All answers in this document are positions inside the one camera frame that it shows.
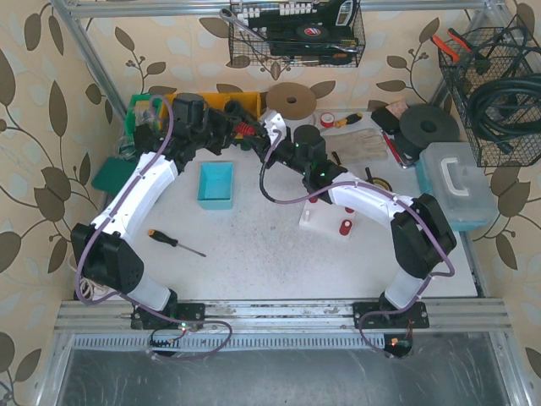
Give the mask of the small black yellow screwdriver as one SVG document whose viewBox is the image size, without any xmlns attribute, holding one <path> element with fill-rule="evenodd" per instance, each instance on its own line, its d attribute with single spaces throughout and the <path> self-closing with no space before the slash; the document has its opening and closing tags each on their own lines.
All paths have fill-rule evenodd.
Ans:
<svg viewBox="0 0 541 406">
<path fill-rule="evenodd" d="M 341 165 L 342 165 L 342 161 L 341 161 L 339 155 L 337 154 L 337 152 L 336 152 L 336 151 L 333 151 L 333 152 L 331 153 L 331 155 L 332 155 L 334 161 L 336 162 L 336 164 L 339 165 L 339 166 L 341 166 Z"/>
</svg>

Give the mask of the black handled claw hammer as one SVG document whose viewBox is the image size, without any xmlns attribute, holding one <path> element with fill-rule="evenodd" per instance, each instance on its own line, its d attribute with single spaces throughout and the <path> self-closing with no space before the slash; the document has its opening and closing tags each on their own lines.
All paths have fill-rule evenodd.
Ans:
<svg viewBox="0 0 541 406">
<path fill-rule="evenodd" d="M 366 167 L 365 168 L 365 172 L 366 172 L 366 176 L 367 176 L 367 181 L 371 184 L 374 184 L 374 177 L 371 173 L 371 170 L 369 167 Z"/>
</svg>

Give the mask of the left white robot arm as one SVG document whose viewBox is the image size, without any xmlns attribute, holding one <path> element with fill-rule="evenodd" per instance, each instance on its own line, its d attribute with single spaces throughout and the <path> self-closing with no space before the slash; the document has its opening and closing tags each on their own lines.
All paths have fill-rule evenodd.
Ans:
<svg viewBox="0 0 541 406">
<path fill-rule="evenodd" d="M 133 133 L 139 153 L 135 170 L 91 224 L 74 226 L 71 242 L 77 264 L 75 293 L 81 302 L 97 302 L 84 296 L 81 283 L 99 284 L 109 290 L 104 299 L 119 296 L 134 306 L 136 327 L 159 329 L 180 322 L 178 296 L 145 270 L 134 251 L 134 237 L 160 195 L 198 150 L 220 154 L 233 142 L 244 113 L 237 101 L 215 109 L 203 96 L 181 93 L 172 101 L 152 96 L 144 114 L 147 119 Z"/>
</svg>

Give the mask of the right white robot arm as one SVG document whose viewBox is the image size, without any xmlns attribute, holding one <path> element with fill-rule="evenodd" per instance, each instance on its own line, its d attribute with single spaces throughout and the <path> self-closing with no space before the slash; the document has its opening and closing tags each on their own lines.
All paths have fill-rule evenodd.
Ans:
<svg viewBox="0 0 541 406">
<path fill-rule="evenodd" d="M 352 209 L 389 228 L 400 270 L 380 296 L 379 308 L 360 316 L 359 327 L 377 318 L 391 321 L 409 311 L 440 275 L 435 269 L 440 263 L 446 263 L 447 277 L 455 275 L 449 254 L 456 248 L 456 237 L 432 195 L 398 195 L 358 178 L 328 158 L 325 139 L 315 126 L 301 125 L 290 133 L 274 110 L 267 111 L 243 139 L 260 158 L 259 187 L 268 201 L 280 203 L 265 189 L 266 171 L 280 163 L 302 175 L 309 198 Z"/>
</svg>

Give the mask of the small red spring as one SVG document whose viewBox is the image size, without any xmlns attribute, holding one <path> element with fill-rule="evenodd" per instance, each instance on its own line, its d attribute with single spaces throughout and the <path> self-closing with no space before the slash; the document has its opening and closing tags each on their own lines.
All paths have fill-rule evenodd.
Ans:
<svg viewBox="0 0 541 406">
<path fill-rule="evenodd" d="M 247 123 L 239 123 L 235 128 L 235 132 L 237 135 L 242 136 L 254 136 L 257 134 L 256 129 Z"/>
</svg>

